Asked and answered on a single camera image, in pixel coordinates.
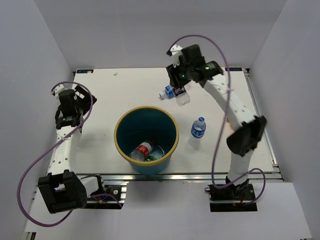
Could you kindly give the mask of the small pepsi label bottle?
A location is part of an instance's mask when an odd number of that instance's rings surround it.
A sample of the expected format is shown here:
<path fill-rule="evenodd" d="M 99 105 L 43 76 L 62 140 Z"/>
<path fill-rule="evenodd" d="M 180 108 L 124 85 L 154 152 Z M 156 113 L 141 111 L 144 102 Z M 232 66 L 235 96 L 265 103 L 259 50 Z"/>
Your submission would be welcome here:
<path fill-rule="evenodd" d="M 177 104 L 182 107 L 190 102 L 190 96 L 185 86 L 173 88 L 173 93 Z"/>

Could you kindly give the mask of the red label water bottle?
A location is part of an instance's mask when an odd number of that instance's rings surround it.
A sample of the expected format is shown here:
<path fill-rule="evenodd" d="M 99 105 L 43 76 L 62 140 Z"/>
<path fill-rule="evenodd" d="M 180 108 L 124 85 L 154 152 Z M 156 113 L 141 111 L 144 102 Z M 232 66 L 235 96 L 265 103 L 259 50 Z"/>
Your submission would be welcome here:
<path fill-rule="evenodd" d="M 154 147 L 155 141 L 153 139 L 145 140 L 130 153 L 129 157 L 133 160 L 143 162 L 154 150 Z"/>

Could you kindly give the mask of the green plastic bottle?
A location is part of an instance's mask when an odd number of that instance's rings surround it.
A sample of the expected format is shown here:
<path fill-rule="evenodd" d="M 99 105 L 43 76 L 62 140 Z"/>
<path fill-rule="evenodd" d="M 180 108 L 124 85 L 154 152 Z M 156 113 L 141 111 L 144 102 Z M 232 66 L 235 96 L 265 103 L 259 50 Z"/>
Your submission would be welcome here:
<path fill-rule="evenodd" d="M 161 159 L 163 156 L 164 156 L 164 155 L 148 155 L 144 161 L 145 161 L 145 162 L 156 161 L 156 160 Z"/>

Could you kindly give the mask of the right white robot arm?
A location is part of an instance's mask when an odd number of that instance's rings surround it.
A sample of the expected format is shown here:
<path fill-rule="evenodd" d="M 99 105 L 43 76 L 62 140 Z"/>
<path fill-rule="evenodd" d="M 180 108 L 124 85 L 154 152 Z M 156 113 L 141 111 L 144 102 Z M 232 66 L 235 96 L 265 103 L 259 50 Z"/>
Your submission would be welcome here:
<path fill-rule="evenodd" d="M 173 45 L 167 55 L 172 57 L 172 64 L 166 67 L 170 85 L 178 89 L 190 81 L 198 83 L 218 103 L 234 130 L 226 140 L 231 161 L 225 192 L 236 200 L 244 193 L 251 157 L 262 139 L 267 120 L 247 109 L 233 92 L 231 78 L 224 76 L 225 72 L 217 62 L 206 62 L 197 44 L 185 48 Z"/>

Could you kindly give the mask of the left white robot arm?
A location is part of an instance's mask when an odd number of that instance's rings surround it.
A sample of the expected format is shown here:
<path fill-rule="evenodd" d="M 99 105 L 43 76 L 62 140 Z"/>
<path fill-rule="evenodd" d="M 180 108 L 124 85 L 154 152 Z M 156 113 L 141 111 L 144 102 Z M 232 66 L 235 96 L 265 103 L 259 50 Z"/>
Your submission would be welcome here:
<path fill-rule="evenodd" d="M 67 89 L 62 84 L 52 90 L 60 105 L 55 114 L 56 143 L 47 174 L 38 179 L 38 188 L 51 214 L 82 209 L 89 197 L 99 200 L 106 187 L 98 174 L 78 177 L 74 172 L 84 117 L 97 101 L 83 87 Z"/>

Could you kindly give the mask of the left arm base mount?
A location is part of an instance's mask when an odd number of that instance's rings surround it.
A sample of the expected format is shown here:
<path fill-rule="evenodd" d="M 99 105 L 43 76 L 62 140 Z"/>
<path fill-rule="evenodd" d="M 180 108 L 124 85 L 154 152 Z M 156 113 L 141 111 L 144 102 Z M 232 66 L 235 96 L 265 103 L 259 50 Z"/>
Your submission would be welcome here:
<path fill-rule="evenodd" d="M 102 187 L 87 199 L 86 209 L 91 210 L 120 210 L 126 199 L 127 184 L 107 175 L 100 175 Z"/>

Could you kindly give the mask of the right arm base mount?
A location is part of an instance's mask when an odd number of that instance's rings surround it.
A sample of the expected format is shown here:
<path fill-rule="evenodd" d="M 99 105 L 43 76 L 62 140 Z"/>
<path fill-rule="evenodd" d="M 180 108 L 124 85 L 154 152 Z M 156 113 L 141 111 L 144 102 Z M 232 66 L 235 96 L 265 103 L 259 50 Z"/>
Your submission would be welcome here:
<path fill-rule="evenodd" d="M 240 190 L 235 190 L 232 186 L 217 189 L 210 184 L 204 191 L 209 195 L 212 213 L 258 211 L 257 204 L 253 202 L 256 199 L 255 191 L 250 183 Z"/>

